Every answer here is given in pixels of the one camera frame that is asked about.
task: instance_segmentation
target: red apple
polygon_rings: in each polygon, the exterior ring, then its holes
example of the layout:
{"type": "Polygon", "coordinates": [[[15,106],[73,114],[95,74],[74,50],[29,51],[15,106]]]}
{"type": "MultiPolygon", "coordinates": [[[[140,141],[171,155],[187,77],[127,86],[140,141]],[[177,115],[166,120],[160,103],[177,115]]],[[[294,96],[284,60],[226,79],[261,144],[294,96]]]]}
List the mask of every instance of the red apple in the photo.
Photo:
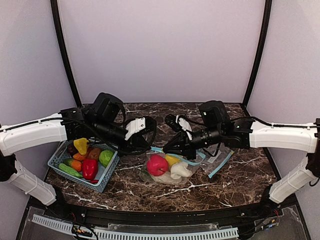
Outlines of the red apple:
{"type": "Polygon", "coordinates": [[[154,154],[150,157],[149,161],[146,162],[146,169],[153,176],[161,176],[168,171],[169,165],[167,160],[162,156],[154,154]]]}

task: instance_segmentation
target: white cable tray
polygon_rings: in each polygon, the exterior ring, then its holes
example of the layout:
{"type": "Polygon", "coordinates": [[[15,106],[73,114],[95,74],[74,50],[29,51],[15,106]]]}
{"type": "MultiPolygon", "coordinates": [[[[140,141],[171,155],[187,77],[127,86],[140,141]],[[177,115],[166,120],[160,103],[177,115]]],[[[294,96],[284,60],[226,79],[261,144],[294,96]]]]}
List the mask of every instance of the white cable tray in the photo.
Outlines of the white cable tray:
{"type": "MultiPolygon", "coordinates": [[[[74,235],[71,232],[72,224],[68,222],[54,220],[36,214],[33,215],[32,222],[60,233],[74,235]]],[[[94,232],[99,237],[99,240],[227,240],[239,237],[237,227],[215,231],[179,234],[142,234],[107,231],[102,229],[94,229],[94,232]]],[[[81,237],[84,239],[96,239],[95,236],[91,238],[85,236],[81,237]]]]}

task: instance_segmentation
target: ziplock bag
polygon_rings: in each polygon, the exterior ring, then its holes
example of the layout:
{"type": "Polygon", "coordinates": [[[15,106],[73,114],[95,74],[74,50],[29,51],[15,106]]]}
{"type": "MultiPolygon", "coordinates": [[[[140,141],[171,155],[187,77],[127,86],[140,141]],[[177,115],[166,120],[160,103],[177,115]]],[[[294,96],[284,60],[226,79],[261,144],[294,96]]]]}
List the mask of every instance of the ziplock bag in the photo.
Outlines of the ziplock bag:
{"type": "MultiPolygon", "coordinates": [[[[206,148],[206,150],[213,155],[217,150],[217,146],[218,144],[209,146],[208,148],[206,148]]],[[[216,156],[211,156],[203,150],[201,150],[201,152],[205,155],[205,158],[200,163],[200,167],[209,176],[209,178],[212,178],[213,175],[215,175],[235,153],[233,150],[226,147],[223,143],[221,143],[216,156]]]]}
{"type": "Polygon", "coordinates": [[[159,147],[152,147],[146,156],[140,178],[144,182],[167,185],[186,184],[205,158],[202,152],[197,151],[196,159],[187,160],[176,154],[166,154],[159,147]]]}

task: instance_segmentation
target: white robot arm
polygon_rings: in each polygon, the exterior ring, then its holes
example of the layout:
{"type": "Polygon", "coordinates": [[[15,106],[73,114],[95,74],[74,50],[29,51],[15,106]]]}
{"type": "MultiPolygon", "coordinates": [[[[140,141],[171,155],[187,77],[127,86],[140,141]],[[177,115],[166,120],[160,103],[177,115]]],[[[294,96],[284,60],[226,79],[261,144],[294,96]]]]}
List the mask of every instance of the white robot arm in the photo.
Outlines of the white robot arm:
{"type": "Polygon", "coordinates": [[[100,93],[93,104],[62,110],[51,116],[0,128],[0,182],[11,183],[44,205],[54,203],[58,189],[40,180],[16,159],[14,153],[26,148],[52,143],[96,137],[123,155],[138,155],[148,150],[156,134],[156,121],[149,116],[125,122],[122,101],[100,93]],[[123,127],[114,120],[123,113],[123,127]],[[146,142],[143,135],[153,131],[146,142]]]}
{"type": "MultiPolygon", "coordinates": [[[[320,118],[317,118],[315,123],[306,124],[268,123],[251,116],[230,120],[221,101],[203,103],[199,106],[199,111],[203,123],[196,122],[196,124],[206,128],[194,132],[188,131],[192,139],[177,124],[175,116],[171,114],[166,116],[165,122],[177,132],[177,135],[163,147],[165,153],[194,159],[197,149],[220,143],[239,149],[283,148],[307,153],[298,166],[265,189],[261,199],[262,215],[267,216],[289,195],[312,180],[320,178],[320,118]]],[[[179,118],[189,121],[183,115],[179,118]]]]}

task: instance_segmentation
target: plastic basket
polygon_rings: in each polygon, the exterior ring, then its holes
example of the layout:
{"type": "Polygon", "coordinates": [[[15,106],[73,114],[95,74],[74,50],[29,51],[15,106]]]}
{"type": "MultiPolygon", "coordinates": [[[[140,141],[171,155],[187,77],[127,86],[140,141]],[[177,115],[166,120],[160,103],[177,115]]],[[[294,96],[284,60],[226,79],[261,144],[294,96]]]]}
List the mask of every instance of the plastic basket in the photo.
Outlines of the plastic basket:
{"type": "MultiPolygon", "coordinates": [[[[98,173],[94,178],[95,180],[98,180],[98,183],[92,184],[89,181],[86,181],[84,178],[77,178],[59,169],[59,164],[62,163],[65,159],[70,158],[70,155],[67,152],[67,147],[70,143],[72,143],[72,141],[65,141],[58,147],[58,149],[55,151],[53,156],[48,161],[48,166],[53,168],[53,170],[57,174],[65,177],[66,179],[69,179],[77,184],[80,184],[89,189],[102,193],[119,162],[120,158],[118,156],[118,152],[116,151],[113,154],[113,157],[107,167],[103,167],[101,163],[98,162],[98,173]]],[[[114,150],[108,147],[106,144],[95,144],[94,147],[114,152],[114,150]]]]}

